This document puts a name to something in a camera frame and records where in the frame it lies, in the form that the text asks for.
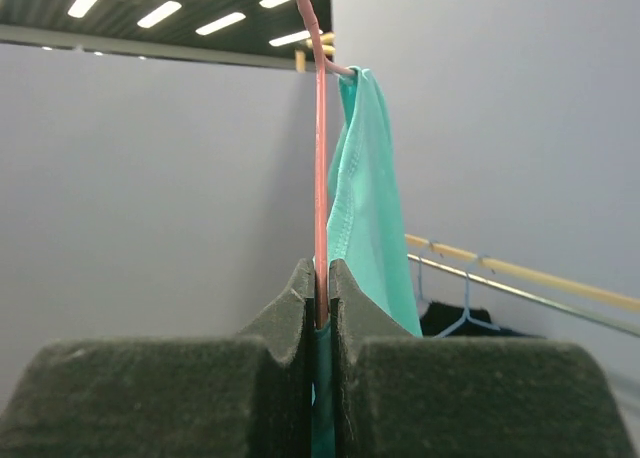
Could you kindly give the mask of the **pink wire hanger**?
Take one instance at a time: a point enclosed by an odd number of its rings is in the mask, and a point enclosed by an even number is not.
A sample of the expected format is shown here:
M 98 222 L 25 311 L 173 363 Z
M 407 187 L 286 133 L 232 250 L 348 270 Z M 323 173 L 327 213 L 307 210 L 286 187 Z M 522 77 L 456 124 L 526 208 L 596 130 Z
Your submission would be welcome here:
M 328 300 L 328 192 L 327 192 L 327 141 L 326 141 L 326 69 L 340 75 L 354 75 L 350 68 L 331 62 L 326 56 L 319 31 L 319 24 L 311 0 L 296 0 L 300 15 L 310 33 L 314 63 L 316 66 L 316 131 L 314 175 L 314 257 L 316 275 L 315 324 L 322 329 L 329 319 Z

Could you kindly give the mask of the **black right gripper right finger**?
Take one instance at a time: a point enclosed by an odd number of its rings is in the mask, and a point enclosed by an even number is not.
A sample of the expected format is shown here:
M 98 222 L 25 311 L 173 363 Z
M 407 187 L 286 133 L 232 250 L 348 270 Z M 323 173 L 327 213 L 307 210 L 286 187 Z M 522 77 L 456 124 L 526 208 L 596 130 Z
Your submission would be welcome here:
M 340 457 L 631 457 L 605 374 L 583 348 L 533 338 L 420 338 L 332 262 Z

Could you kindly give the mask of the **teal t shirt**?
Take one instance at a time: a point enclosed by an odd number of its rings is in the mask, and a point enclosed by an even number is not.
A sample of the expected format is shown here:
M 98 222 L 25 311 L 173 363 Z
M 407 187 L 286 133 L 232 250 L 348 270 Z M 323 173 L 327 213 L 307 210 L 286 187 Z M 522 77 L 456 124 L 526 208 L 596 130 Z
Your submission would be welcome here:
M 419 337 L 387 103 L 368 68 L 340 76 L 339 92 L 345 122 L 328 172 L 328 258 L 343 260 L 360 290 Z

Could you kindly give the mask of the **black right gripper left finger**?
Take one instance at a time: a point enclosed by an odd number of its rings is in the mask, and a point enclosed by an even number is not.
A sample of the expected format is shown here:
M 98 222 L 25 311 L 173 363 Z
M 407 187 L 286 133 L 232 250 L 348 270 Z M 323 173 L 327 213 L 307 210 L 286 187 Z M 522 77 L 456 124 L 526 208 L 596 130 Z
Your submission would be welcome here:
M 227 337 L 43 347 L 1 415 L 5 457 L 307 457 L 315 273 Z

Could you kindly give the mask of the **light blue wire hanger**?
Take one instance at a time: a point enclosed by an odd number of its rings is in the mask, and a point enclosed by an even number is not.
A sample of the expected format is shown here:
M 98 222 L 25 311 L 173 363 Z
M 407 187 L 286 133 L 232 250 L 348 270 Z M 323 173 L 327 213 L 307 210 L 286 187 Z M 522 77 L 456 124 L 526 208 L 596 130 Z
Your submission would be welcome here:
M 455 321 L 453 324 L 445 328 L 442 332 L 436 335 L 436 338 L 445 338 L 451 336 L 452 333 L 458 330 L 460 327 L 467 323 L 471 323 L 473 325 L 479 326 L 481 328 L 489 329 L 492 331 L 499 331 L 500 327 L 490 322 L 482 321 L 477 318 L 474 318 L 471 315 L 471 302 L 470 302 L 470 271 L 468 269 L 464 272 L 465 275 L 465 288 L 464 288 L 464 306 L 461 317 Z

